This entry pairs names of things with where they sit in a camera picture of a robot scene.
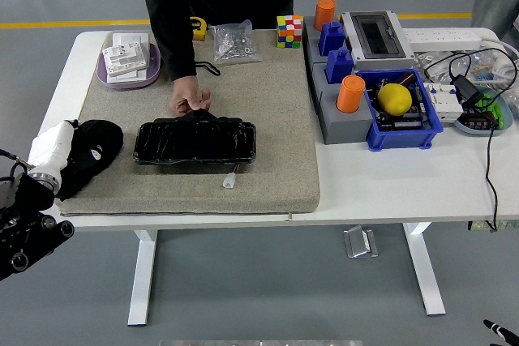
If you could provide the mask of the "person's hand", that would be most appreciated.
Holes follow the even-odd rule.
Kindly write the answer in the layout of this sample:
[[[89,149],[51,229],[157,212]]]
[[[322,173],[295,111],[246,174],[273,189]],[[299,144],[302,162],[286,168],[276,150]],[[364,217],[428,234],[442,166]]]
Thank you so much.
[[[199,80],[196,76],[182,77],[173,82],[169,108],[175,117],[199,109],[209,110],[211,103],[211,92],[199,88]]]

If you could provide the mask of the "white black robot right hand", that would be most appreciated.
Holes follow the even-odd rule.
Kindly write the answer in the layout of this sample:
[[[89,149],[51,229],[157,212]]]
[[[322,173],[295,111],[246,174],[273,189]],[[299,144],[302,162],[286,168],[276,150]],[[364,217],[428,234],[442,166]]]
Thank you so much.
[[[504,340],[507,344],[512,346],[518,346],[519,338],[518,335],[513,333],[512,331],[500,326],[497,323],[494,323],[490,320],[484,319],[483,324],[496,333],[502,340]]]

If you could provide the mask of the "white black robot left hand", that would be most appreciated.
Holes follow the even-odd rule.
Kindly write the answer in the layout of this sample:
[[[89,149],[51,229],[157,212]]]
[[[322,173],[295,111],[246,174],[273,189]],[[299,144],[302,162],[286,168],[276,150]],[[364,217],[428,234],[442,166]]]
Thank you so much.
[[[32,141],[29,177],[55,187],[90,180],[110,164],[111,126],[106,120],[63,121],[41,133]]]

